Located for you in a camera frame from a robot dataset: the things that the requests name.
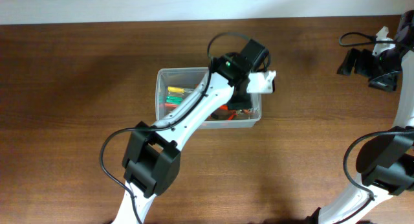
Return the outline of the clear screwdriver set case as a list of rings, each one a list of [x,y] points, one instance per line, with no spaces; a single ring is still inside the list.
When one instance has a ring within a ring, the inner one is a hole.
[[[176,108],[186,99],[194,89],[167,86],[164,88],[158,98],[158,106],[166,108]]]

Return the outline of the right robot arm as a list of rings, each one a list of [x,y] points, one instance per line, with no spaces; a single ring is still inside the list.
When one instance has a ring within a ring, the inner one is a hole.
[[[356,139],[343,157],[343,171],[349,186],[329,205],[317,208],[306,223],[362,223],[363,217],[377,205],[405,191],[413,190],[413,11],[400,17],[394,38],[383,27],[374,36],[366,36],[364,45],[373,50],[349,51],[337,73],[360,74],[369,87],[396,91],[402,79],[397,115],[389,130],[369,133]]]

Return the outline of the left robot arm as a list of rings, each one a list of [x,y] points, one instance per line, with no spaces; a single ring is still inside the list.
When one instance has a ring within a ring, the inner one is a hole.
[[[148,126],[144,122],[114,133],[130,132],[122,159],[125,190],[114,223],[143,223],[157,196],[174,182],[180,155],[191,135],[234,93],[274,92],[275,71],[268,71],[270,53],[254,39],[241,52],[211,57],[208,72],[198,86],[170,114]]]

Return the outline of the red handled cutting pliers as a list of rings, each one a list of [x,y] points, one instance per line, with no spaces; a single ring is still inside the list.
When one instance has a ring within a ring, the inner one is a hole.
[[[223,105],[210,114],[209,118],[212,120],[233,120],[242,113],[242,109],[229,109],[227,105]]]

